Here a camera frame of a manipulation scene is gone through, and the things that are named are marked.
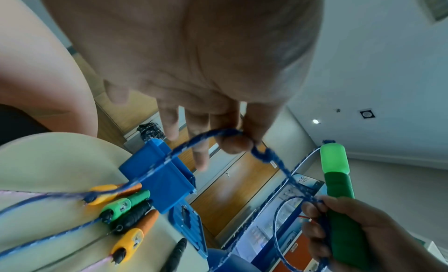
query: jump rope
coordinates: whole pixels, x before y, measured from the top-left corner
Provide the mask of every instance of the jump rope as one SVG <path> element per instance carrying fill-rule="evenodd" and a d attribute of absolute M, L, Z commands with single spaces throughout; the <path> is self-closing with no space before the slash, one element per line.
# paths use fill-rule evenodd
<path fill-rule="evenodd" d="M 222 129 L 222 130 L 210 130 L 206 133 L 197 135 L 195 137 L 193 137 L 190 141 L 187 141 L 181 145 L 179 145 L 178 147 L 176 147 L 175 149 L 173 149 L 170 153 L 166 154 L 165 157 L 161 158 L 160 160 L 158 160 L 156 163 L 154 163 L 150 169 L 142 176 L 140 177 L 135 177 L 134 179 L 130 180 L 129 182 L 123 184 L 121 187 L 117 188 L 117 189 L 113 189 L 113 190 L 108 190 L 108 191 L 86 191 L 86 192 L 80 192 L 80 193 L 70 193 L 70 192 L 47 192 L 47 193 L 36 193 L 36 192 L 21 192 L 21 191 L 11 191 L 11 190 L 0 190 L 0 194 L 2 195 L 19 195 L 19 196 L 30 196 L 30 198 L 25 199 L 23 201 L 20 201 L 16 204 L 13 204 L 9 207 L 6 207 L 2 210 L 0 210 L 0 217 L 2 215 L 4 215 L 7 212 L 10 212 L 12 210 L 18 209 L 21 206 L 24 206 L 26 204 L 30 204 L 36 201 L 40 201 L 40 200 L 44 200 L 47 198 L 59 198 L 59 199 L 66 199 L 66 198 L 74 198 L 74 199 L 82 199 L 87 203 L 90 203 L 92 201 L 94 201 L 97 197 L 99 197 L 100 195 L 104 195 L 104 194 L 118 194 L 121 193 L 123 191 L 126 191 L 130 188 L 132 188 L 133 186 L 142 183 L 145 179 L 147 179 L 148 177 L 150 177 L 152 174 L 154 174 L 156 171 L 160 170 L 162 167 L 164 167 L 166 164 L 168 164 L 172 159 L 176 158 L 177 156 L 179 156 L 182 152 L 186 151 L 187 149 L 190 149 L 191 147 L 195 146 L 196 144 L 214 137 L 214 136 L 237 136 L 237 135 L 243 135 L 243 133 L 239 130 L 236 129 Z M 295 267 L 293 267 L 292 265 L 290 265 L 288 263 L 288 261 L 284 258 L 283 254 L 280 251 L 280 247 L 279 247 L 279 242 L 277 239 L 277 219 L 278 219 L 278 214 L 280 212 L 280 210 L 282 209 L 282 207 L 290 200 L 292 199 L 297 199 L 300 198 L 304 201 L 308 201 L 311 203 L 316 203 L 316 202 L 321 202 L 317 199 L 315 199 L 311 194 L 310 194 L 310 189 L 305 187 L 304 185 L 296 182 L 296 180 L 292 177 L 292 174 L 294 174 L 302 165 L 303 163 L 309 158 L 311 157 L 314 153 L 318 152 L 320 150 L 320 147 L 314 149 L 312 152 L 310 152 L 305 158 L 303 158 L 303 160 L 294 168 L 294 170 L 292 172 L 290 172 L 285 164 L 283 163 L 283 161 L 275 154 L 275 152 L 270 149 L 267 148 L 266 151 L 264 153 L 260 152 L 255 146 L 253 147 L 253 149 L 251 150 L 251 153 L 254 157 L 256 157 L 257 159 L 261 160 L 264 163 L 269 163 L 271 161 L 273 161 L 274 163 L 277 164 L 277 166 L 279 167 L 279 169 L 286 175 L 286 179 L 268 196 L 268 198 L 265 200 L 265 202 L 258 208 L 256 209 L 250 219 L 242 226 L 240 227 L 237 232 L 234 234 L 234 242 L 232 243 L 232 245 L 226 250 L 226 255 L 218 262 L 218 265 L 216 267 L 212 267 L 210 268 L 209 272 L 214 272 L 217 269 L 219 269 L 232 255 L 233 251 L 235 250 L 235 247 L 237 246 L 237 244 L 239 243 L 241 237 L 244 235 L 244 233 L 247 231 L 247 229 L 253 224 L 253 222 L 255 221 L 255 219 L 261 214 L 261 212 L 266 208 L 266 206 L 273 200 L 273 198 L 283 189 L 283 187 L 287 184 L 287 183 L 291 183 L 293 184 L 295 187 L 297 187 L 298 189 L 300 189 L 304 195 L 302 196 L 292 196 L 286 200 L 284 200 L 281 205 L 277 208 L 277 210 L 275 211 L 274 214 L 274 220 L 273 220 L 273 241 L 274 241 L 274 247 L 275 250 L 277 252 L 277 256 L 280 258 L 280 260 L 285 264 L 285 266 L 293 272 L 303 272 L 302 270 L 296 269 Z M 31 242 L 27 242 L 21 245 L 18 245 L 16 247 L 4 250 L 2 252 L 0 252 L 0 260 L 2 260 L 3 258 L 13 254 L 13 253 L 17 253 L 21 250 L 24 250 L 26 248 L 29 248 L 31 246 L 35 246 L 38 245 L 40 243 L 49 241 L 51 239 L 55 239 L 58 237 L 62 237 L 66 234 L 81 230 L 85 227 L 88 227 L 92 224 L 98 223 L 101 221 L 101 218 L 97 218 L 93 221 L 89 221 L 86 222 L 80 226 L 74 227 L 72 229 L 48 236 L 48 237 L 43 237 Z M 326 239 L 324 240 L 324 242 L 326 244 L 330 244 L 329 242 L 329 238 L 330 238 L 330 229 L 329 229 L 329 221 L 328 218 L 326 216 L 322 216 L 319 218 L 318 223 L 322 226 L 322 228 L 324 229 L 324 231 L 326 232 Z M 105 259 L 102 259 L 92 265 L 90 265 L 89 267 L 86 267 L 85 269 L 83 269 L 83 271 L 93 271 L 93 269 L 95 269 L 96 267 L 100 266 L 101 264 L 110 261 L 111 257 L 108 256 Z M 321 261 L 319 262 L 319 265 L 317 267 L 316 272 L 321 272 L 326 266 L 328 265 L 328 259 L 326 258 L 322 258 Z"/>

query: ceiling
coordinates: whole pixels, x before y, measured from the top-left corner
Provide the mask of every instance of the ceiling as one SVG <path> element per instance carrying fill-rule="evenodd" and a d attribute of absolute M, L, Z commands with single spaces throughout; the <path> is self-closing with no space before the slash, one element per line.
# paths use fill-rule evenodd
<path fill-rule="evenodd" d="M 291 112 L 316 144 L 334 139 L 349 157 L 448 169 L 448 19 L 432 24 L 416 0 L 325 1 Z"/>

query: blue plastic block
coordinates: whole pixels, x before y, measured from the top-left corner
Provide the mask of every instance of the blue plastic block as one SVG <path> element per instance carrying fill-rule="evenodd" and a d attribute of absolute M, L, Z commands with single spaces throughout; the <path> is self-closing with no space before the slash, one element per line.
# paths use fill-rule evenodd
<path fill-rule="evenodd" d="M 149 168 L 163 158 L 171 149 L 160 139 L 151 139 L 137 153 L 132 155 L 120 171 L 129 180 L 148 172 Z M 142 182 L 143 189 L 149 189 L 153 206 L 165 214 L 187 195 L 196 193 L 195 177 L 179 158 L 174 158 L 159 171 Z"/>
<path fill-rule="evenodd" d="M 207 258 L 202 222 L 196 211 L 185 201 L 177 203 L 168 214 L 168 220 L 196 248 L 199 255 Z"/>

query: hand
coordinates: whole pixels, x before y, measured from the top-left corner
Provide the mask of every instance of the hand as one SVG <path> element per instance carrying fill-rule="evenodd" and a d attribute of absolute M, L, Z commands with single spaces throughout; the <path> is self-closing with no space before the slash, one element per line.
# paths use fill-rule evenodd
<path fill-rule="evenodd" d="M 302 205 L 303 212 L 316 219 L 328 209 L 348 215 L 361 224 L 369 246 L 382 272 L 446 272 L 448 266 L 433 257 L 422 245 L 417 243 L 402 227 L 385 212 L 355 199 L 322 196 L 325 204 Z M 304 223 L 302 227 L 306 237 L 311 239 L 309 252 L 319 261 L 321 257 L 330 258 L 332 272 L 356 272 L 354 267 L 331 258 L 330 248 L 323 244 L 325 232 L 317 223 Z"/>
<path fill-rule="evenodd" d="M 322 0 L 43 0 L 94 70 L 111 101 L 129 89 L 155 97 L 168 139 L 178 106 L 190 136 L 236 128 L 248 103 L 245 136 L 217 138 L 228 153 L 261 141 L 303 83 Z M 207 167 L 208 143 L 193 149 Z"/>

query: white table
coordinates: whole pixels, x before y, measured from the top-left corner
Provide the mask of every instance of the white table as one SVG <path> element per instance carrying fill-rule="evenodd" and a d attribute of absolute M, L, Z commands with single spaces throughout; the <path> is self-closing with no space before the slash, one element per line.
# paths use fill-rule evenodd
<path fill-rule="evenodd" d="M 0 147 L 0 189 L 24 191 L 86 191 L 93 186 L 127 179 L 118 167 L 130 157 L 127 151 L 106 141 L 75 133 L 43 133 Z M 0 196 L 0 208 L 23 198 Z M 0 217 L 0 251 L 93 220 L 101 206 L 82 206 L 81 201 L 46 199 Z M 29 272 L 54 261 L 107 232 L 97 223 L 56 240 L 28 248 L 0 260 L 0 271 Z M 145 236 L 134 257 L 117 266 L 106 264 L 97 271 L 158 272 L 182 235 L 160 216 Z M 110 254 L 118 238 L 103 241 L 67 259 L 50 271 L 78 271 Z M 188 244 L 178 272 L 206 272 L 207 261 Z"/>

